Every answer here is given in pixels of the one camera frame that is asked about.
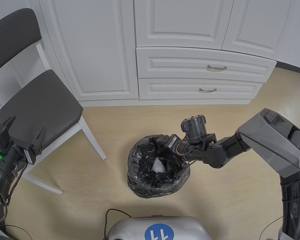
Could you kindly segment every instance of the floor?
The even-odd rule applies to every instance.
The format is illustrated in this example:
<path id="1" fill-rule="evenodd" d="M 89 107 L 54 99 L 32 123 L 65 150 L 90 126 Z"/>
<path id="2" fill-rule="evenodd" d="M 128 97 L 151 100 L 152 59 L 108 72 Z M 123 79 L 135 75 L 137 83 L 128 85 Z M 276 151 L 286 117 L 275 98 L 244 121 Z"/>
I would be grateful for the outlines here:
<path id="1" fill-rule="evenodd" d="M 33 240 L 102 239 L 105 212 L 132 216 L 188 215 L 199 218 L 216 239 L 259 239 L 261 231 L 282 216 L 279 176 L 254 151 L 241 154 L 224 168 L 200 162 L 177 193 L 142 199 L 127 186 L 127 156 L 151 134 L 183 136 L 184 118 L 203 114 L 207 130 L 218 139 L 264 107 L 300 127 L 300 74 L 275 68 L 249 105 L 87 107 L 83 116 L 108 159 L 102 161 L 82 131 L 35 167 L 32 174 L 60 187 L 57 195 L 21 179 L 8 208 L 7 224 L 27 230 Z M 109 213 L 108 228 L 125 216 Z M 277 239 L 282 221 L 261 239 Z M 28 239 L 20 229 L 8 232 Z"/>

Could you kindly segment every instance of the trash can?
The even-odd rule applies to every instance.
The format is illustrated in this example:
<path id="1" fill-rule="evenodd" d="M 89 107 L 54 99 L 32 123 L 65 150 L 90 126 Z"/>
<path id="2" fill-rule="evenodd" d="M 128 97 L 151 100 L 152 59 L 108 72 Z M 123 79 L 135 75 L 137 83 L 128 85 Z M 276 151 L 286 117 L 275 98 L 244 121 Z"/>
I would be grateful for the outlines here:
<path id="1" fill-rule="evenodd" d="M 173 194 L 181 189 L 190 176 L 190 166 L 182 167 L 181 157 L 170 153 L 163 144 L 156 142 L 162 136 L 164 135 L 142 138 L 129 153 L 128 186 L 141 198 Z"/>

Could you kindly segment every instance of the white chair frame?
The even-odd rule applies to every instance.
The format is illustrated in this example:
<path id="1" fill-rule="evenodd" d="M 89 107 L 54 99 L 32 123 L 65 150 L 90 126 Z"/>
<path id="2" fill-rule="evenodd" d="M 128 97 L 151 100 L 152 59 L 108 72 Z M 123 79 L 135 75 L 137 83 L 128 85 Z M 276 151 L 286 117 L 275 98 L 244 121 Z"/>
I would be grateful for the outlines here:
<path id="1" fill-rule="evenodd" d="M 44 65 L 45 70 L 49 70 L 50 69 L 50 65 L 49 62 L 47 60 L 46 55 L 44 54 L 44 50 L 41 46 L 41 42 L 38 41 L 35 44 L 39 56 L 41 58 L 41 61 Z M 63 135 L 61 135 L 59 138 L 57 138 L 52 144 L 50 144 L 47 148 L 45 148 L 42 151 L 42 154 L 38 155 L 36 157 L 36 162 L 35 165 L 31 165 L 28 164 L 26 170 L 23 172 L 22 177 L 38 186 L 43 187 L 44 189 L 50 190 L 54 193 L 57 194 L 62 194 L 63 191 L 62 189 L 53 186 L 47 182 L 44 182 L 43 180 L 33 176 L 32 174 L 30 174 L 30 171 L 36 166 L 38 165 L 45 157 L 47 157 L 50 153 L 52 153 L 57 147 L 61 146 L 66 140 L 68 140 L 71 136 L 75 135 L 79 130 L 83 130 L 84 134 L 87 136 L 87 138 L 89 139 L 90 143 L 92 144 L 92 146 L 94 147 L 94 149 L 97 151 L 97 153 L 100 155 L 100 157 L 105 160 L 107 157 L 104 154 L 104 152 L 102 151 L 100 145 L 98 144 L 98 142 L 96 141 L 95 137 L 93 136 L 91 130 L 89 129 L 86 121 L 84 120 L 84 118 L 81 116 L 79 122 L 77 122 L 74 126 L 72 126 L 69 130 L 67 130 Z"/>

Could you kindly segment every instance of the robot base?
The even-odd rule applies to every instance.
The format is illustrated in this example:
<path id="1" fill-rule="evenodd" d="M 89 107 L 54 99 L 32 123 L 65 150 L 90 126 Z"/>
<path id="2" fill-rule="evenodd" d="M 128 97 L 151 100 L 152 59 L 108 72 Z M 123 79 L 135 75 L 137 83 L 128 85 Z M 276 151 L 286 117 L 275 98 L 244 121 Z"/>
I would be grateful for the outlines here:
<path id="1" fill-rule="evenodd" d="M 127 218 L 110 230 L 108 240 L 214 240 L 209 230 L 196 218 L 188 216 L 153 216 Z"/>

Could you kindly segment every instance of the chair backrest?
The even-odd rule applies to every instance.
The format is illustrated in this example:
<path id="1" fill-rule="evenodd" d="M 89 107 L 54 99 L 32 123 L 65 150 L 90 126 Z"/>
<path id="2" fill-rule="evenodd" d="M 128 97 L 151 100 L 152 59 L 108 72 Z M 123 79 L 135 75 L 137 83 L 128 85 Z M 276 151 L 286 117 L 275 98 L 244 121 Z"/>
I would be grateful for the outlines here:
<path id="1" fill-rule="evenodd" d="M 0 68 L 39 40 L 41 34 L 33 10 L 20 9 L 0 19 Z"/>

